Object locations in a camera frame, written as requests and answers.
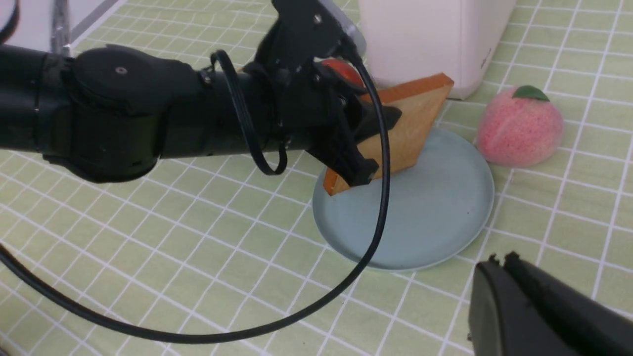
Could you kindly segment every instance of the apple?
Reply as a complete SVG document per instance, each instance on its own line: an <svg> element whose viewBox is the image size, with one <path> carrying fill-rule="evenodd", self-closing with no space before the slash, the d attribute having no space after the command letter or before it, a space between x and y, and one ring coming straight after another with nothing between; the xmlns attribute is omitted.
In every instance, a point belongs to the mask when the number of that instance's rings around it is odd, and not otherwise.
<svg viewBox="0 0 633 356"><path fill-rule="evenodd" d="M339 75L341 75L341 77L343 77L343 79L354 84L355 86L361 87L361 88L365 87L363 83L363 79L360 77L360 74L358 74L356 69L354 69L354 67L352 67L347 62L341 61L335 58L330 58L330 59L321 61L321 64L325 65L326 67L330 67L331 69L334 69Z"/></svg>

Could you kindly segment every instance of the metal rod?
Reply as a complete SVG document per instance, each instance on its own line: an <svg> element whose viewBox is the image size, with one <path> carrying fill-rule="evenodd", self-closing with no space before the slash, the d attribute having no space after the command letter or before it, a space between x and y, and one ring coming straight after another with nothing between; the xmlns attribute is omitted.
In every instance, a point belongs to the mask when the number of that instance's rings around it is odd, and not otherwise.
<svg viewBox="0 0 633 356"><path fill-rule="evenodd" d="M68 0L54 0L51 52L70 57L70 10Z"/></svg>

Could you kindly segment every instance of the green leaf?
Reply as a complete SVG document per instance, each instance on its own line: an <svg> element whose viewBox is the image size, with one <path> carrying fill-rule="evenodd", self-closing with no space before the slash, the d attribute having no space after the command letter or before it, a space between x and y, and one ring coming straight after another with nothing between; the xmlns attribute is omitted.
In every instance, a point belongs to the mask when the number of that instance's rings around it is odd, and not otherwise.
<svg viewBox="0 0 633 356"><path fill-rule="evenodd" d="M519 87L512 97L549 101L549 98L542 90L533 86Z"/></svg>

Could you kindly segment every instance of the fake peach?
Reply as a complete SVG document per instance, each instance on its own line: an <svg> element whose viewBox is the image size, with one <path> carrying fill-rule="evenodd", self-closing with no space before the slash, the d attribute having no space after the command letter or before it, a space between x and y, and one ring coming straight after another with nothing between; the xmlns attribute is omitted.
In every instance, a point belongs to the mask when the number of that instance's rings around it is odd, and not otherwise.
<svg viewBox="0 0 633 356"><path fill-rule="evenodd" d="M477 131L477 149L490 163L529 167L554 154L564 126L560 111L540 89L513 87L486 106Z"/></svg>

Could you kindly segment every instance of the green checkered tablecloth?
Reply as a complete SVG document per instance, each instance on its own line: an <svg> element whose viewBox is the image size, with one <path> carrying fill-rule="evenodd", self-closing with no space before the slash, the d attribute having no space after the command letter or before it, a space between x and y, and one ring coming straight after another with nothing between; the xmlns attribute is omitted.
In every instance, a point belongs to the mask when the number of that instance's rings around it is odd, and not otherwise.
<svg viewBox="0 0 633 356"><path fill-rule="evenodd" d="M337 3L360 20L356 0ZM266 0L120 1L75 52L117 43L201 68L222 48L240 66L276 15ZM524 84L563 112L564 142L536 167L492 167L494 213L457 257L417 273L367 271L299 324L209 346L95 327L2 269L1 346L47 356L471 355L472 269L511 250L633 318L633 0L519 0L485 82L447 101L437 124L472 140L486 103ZM0 233L38 276L98 312L181 333L243 329L314 302L353 267L315 227L322 165L293 153L289 166L266 177L248 156L170 160L135 182L93 185L36 155L1 152Z"/></svg>

